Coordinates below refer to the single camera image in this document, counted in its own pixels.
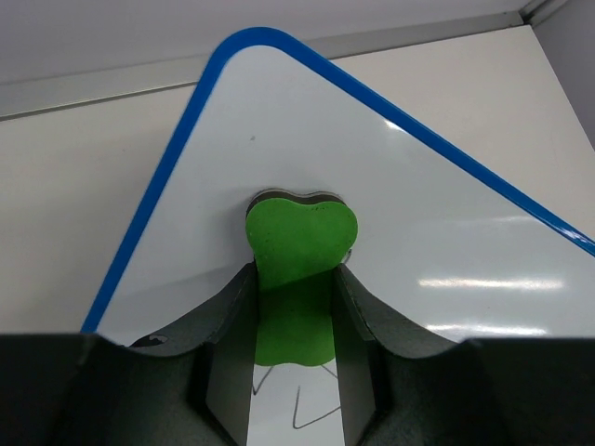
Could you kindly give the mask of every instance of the drawn line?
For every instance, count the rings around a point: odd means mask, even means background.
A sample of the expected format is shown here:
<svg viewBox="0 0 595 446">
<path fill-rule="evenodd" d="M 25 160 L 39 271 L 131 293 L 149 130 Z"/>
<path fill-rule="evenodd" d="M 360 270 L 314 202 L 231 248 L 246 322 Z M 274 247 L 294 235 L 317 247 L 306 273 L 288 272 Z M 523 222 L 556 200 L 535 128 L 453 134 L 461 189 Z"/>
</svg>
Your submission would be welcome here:
<svg viewBox="0 0 595 446">
<path fill-rule="evenodd" d="M 269 370 L 267 370 L 267 372 L 264 374 L 264 376 L 262 377 L 262 379 L 258 383 L 257 388 L 254 388 L 254 383 L 252 384 L 252 395 L 254 395 L 256 397 L 256 395 L 260 391 L 260 388 L 262 387 L 262 384 L 264 383 L 264 380 L 267 379 L 267 377 L 271 374 L 272 369 L 274 369 L 274 368 L 275 367 L 273 365 Z"/>
<path fill-rule="evenodd" d="M 331 369 L 329 369 L 328 367 L 326 367 L 325 365 L 321 365 L 321 367 L 323 369 L 325 369 L 327 372 L 329 372 L 331 375 L 333 375 L 336 379 L 338 379 L 338 376 L 335 372 L 333 372 Z"/>
<path fill-rule="evenodd" d="M 331 412 L 325 413 L 323 416 L 319 416 L 318 418 L 316 418 L 316 419 L 314 419 L 312 421 L 309 421 L 305 425 L 298 426 L 296 424 L 296 418 L 298 417 L 299 391 L 300 391 L 300 386 L 297 386 L 296 405 L 294 407 L 294 417 L 293 417 L 293 421 L 292 421 L 292 426 L 293 426 L 293 428 L 295 430 L 303 429 L 304 427 L 307 427 L 309 425 L 313 425 L 317 421 L 324 420 L 327 416 L 332 415 L 333 413 L 335 413 L 336 411 L 338 411 L 341 408 L 341 406 L 338 406 L 335 409 L 333 409 Z"/>
</svg>

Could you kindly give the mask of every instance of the blue border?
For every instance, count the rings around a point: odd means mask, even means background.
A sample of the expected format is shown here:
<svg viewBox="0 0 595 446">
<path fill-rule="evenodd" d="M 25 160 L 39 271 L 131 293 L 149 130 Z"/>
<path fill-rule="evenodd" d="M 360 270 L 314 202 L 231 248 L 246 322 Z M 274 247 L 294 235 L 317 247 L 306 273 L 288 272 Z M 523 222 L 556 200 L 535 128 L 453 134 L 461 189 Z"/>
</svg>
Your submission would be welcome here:
<svg viewBox="0 0 595 446">
<path fill-rule="evenodd" d="M 176 166 L 176 162 L 186 145 L 191 131 L 194 129 L 194 125 L 200 117 L 206 101 L 213 91 L 219 75 L 228 60 L 238 51 L 249 46 L 272 46 L 280 49 L 291 58 L 306 65 L 324 79 L 345 91 L 348 95 L 358 99 L 384 118 L 393 121 L 404 131 L 440 153 L 444 158 L 479 179 L 487 187 L 508 198 L 520 208 L 556 230 L 563 237 L 581 247 L 592 256 L 595 256 L 595 243 L 587 236 L 553 215 L 542 205 L 536 203 L 494 172 L 491 172 L 451 143 L 433 133 L 404 111 L 370 90 L 367 86 L 346 72 L 343 72 L 327 59 L 281 31 L 271 28 L 249 28 L 228 37 L 219 45 L 208 61 L 203 76 L 192 93 L 190 102 L 182 114 L 178 127 L 174 131 L 169 144 L 167 144 L 165 153 L 140 201 L 139 208 L 132 218 L 132 222 L 105 276 L 103 284 L 99 288 L 97 297 L 83 323 L 82 332 L 94 332 L 97 330 L 99 321 L 108 307 L 115 288 L 139 242 L 140 235 L 151 217 L 152 211 L 164 190 L 169 176 Z"/>
</svg>

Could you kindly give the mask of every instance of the green eraser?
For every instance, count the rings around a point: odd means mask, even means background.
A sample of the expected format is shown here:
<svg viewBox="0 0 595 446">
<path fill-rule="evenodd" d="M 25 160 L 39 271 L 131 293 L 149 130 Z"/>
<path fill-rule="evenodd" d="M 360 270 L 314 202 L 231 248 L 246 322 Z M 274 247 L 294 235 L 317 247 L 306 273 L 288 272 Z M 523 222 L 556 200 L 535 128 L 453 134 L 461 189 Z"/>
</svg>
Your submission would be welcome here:
<svg viewBox="0 0 595 446">
<path fill-rule="evenodd" d="M 258 269 L 256 364 L 325 364 L 335 358 L 332 269 L 355 242 L 357 219 L 328 194 L 277 196 L 253 202 L 245 222 Z"/>
</svg>

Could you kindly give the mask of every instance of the white board surface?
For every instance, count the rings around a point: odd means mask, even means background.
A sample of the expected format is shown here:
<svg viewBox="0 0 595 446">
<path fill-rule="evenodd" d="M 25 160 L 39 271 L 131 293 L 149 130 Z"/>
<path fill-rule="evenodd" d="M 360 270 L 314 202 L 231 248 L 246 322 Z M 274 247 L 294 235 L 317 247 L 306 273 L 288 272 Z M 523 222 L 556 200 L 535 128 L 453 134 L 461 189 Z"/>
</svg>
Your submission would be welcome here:
<svg viewBox="0 0 595 446">
<path fill-rule="evenodd" d="M 418 138 L 421 130 L 407 116 L 373 102 L 385 116 L 278 49 L 251 46 L 233 55 L 181 141 L 184 150 L 99 331 L 131 342 L 213 295 L 251 259 L 243 235 L 251 197 L 281 187 L 340 194 L 360 223 L 351 270 L 380 299 L 437 333 L 455 340 L 593 335 L 592 242 L 441 146 L 531 213 L 521 209 L 413 138 L 406 130 Z M 273 405 L 260 407 L 266 413 Z M 267 416 L 253 412 L 255 420 Z M 251 444 L 266 444 L 256 433 L 261 423 L 251 425 Z"/>
</svg>

